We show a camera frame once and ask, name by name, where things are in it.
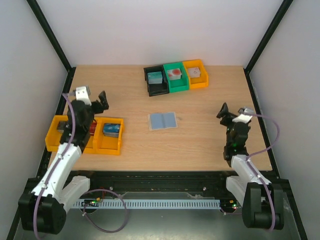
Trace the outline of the cream leather card holder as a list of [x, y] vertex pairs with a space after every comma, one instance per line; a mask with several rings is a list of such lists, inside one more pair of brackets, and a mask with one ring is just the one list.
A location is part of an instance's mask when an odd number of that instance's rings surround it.
[[148, 115], [148, 125], [150, 131], [177, 128], [178, 122], [176, 113], [151, 113]]

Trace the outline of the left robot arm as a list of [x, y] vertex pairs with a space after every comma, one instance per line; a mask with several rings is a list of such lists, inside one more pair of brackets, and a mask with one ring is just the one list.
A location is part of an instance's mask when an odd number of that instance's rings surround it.
[[89, 142], [95, 115], [109, 109], [105, 91], [96, 101], [90, 100], [87, 86], [77, 87], [72, 94], [74, 100], [66, 93], [62, 95], [68, 105], [67, 124], [53, 162], [33, 190], [18, 200], [22, 228], [33, 231], [38, 240], [40, 233], [58, 234], [71, 207], [89, 190], [90, 179], [85, 176], [75, 176], [69, 184], [66, 181]]

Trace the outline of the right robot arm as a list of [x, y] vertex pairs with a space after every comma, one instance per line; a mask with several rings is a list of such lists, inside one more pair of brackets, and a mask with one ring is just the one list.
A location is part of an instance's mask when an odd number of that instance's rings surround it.
[[246, 148], [250, 122], [259, 114], [248, 107], [242, 107], [238, 114], [233, 114], [227, 103], [223, 103], [216, 117], [226, 127], [223, 158], [237, 173], [220, 181], [218, 191], [224, 196], [233, 194], [242, 207], [242, 220], [247, 228], [283, 229], [283, 189], [263, 176], [251, 160], [253, 154], [249, 154]]

